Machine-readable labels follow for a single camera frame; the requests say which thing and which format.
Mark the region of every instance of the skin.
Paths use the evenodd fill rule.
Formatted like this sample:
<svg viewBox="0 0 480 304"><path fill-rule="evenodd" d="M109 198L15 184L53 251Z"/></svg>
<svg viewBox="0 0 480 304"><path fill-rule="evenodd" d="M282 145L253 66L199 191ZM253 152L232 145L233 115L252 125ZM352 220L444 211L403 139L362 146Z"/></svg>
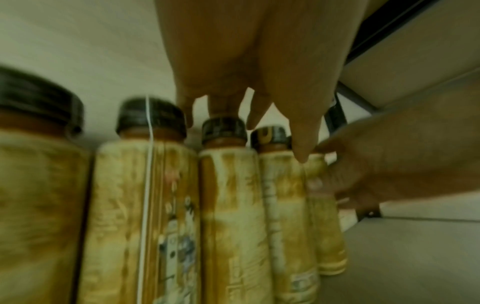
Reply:
<svg viewBox="0 0 480 304"><path fill-rule="evenodd" d="M238 115L255 90L247 128L273 103L289 119L295 157L318 142L367 0L156 0L176 103L193 124L195 99L210 116Z"/></svg>
<svg viewBox="0 0 480 304"><path fill-rule="evenodd" d="M338 161L309 182L343 208L480 189L480 69L345 126L320 143Z"/></svg>

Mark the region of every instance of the bottle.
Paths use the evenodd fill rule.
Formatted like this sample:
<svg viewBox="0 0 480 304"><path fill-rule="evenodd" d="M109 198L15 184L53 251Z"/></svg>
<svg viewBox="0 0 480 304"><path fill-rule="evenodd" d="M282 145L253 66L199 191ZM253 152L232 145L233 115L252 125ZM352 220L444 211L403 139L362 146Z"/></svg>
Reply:
<svg viewBox="0 0 480 304"><path fill-rule="evenodd" d="M198 158L183 145L184 114L132 98L116 131L96 156L77 302L198 304Z"/></svg>
<svg viewBox="0 0 480 304"><path fill-rule="evenodd" d="M258 151L273 290L279 303L313 303L317 274L303 168L289 150L285 129L270 126L250 135Z"/></svg>
<svg viewBox="0 0 480 304"><path fill-rule="evenodd" d="M203 304L273 304L258 157L239 118L202 126Z"/></svg>
<svg viewBox="0 0 480 304"><path fill-rule="evenodd" d="M67 304L90 154L83 104L41 77L0 68L0 303Z"/></svg>
<svg viewBox="0 0 480 304"><path fill-rule="evenodd" d="M318 178L327 170L325 156L314 150L303 167L307 180ZM319 274L336 275L344 272L348 257L335 197L309 197L308 206Z"/></svg>

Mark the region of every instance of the white string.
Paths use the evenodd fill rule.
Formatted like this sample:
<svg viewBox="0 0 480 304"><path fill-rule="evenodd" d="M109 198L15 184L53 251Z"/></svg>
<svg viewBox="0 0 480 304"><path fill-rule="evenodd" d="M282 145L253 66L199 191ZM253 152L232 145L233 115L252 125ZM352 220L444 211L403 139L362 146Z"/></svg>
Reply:
<svg viewBox="0 0 480 304"><path fill-rule="evenodd" d="M145 255L147 250L147 220L149 217L150 204L150 179L152 176L152 158L154 151L154 131L152 128L152 121L150 117L150 99L145 98L146 121L148 123L149 143L148 155L146 159L145 168L145 189L143 191L143 214L141 217L141 234L140 234L140 259L138 263L138 281L136 289L136 304L142 304L143 288L144 288L144 273L145 273Z"/></svg>

